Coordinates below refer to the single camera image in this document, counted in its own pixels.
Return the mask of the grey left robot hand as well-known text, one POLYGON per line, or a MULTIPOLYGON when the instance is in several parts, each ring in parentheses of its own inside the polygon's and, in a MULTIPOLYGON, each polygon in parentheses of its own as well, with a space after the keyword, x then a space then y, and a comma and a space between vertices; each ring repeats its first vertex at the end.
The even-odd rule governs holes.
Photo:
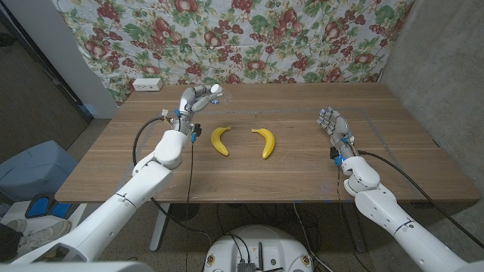
POLYGON ((178 106, 179 117, 173 122, 173 128, 185 135, 190 134, 191 120, 194 114, 203 110, 222 95, 222 87, 219 84, 196 85, 185 89, 178 106))

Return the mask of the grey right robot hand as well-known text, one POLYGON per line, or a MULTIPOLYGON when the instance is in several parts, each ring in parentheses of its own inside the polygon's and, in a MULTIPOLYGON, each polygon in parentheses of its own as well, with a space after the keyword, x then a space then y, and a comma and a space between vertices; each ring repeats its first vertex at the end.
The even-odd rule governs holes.
POLYGON ((330 137, 330 159, 334 160, 336 164, 358 155, 358 151, 354 147, 355 137, 352 130, 339 111, 331 107, 328 107, 327 110, 321 109, 318 124, 330 137))

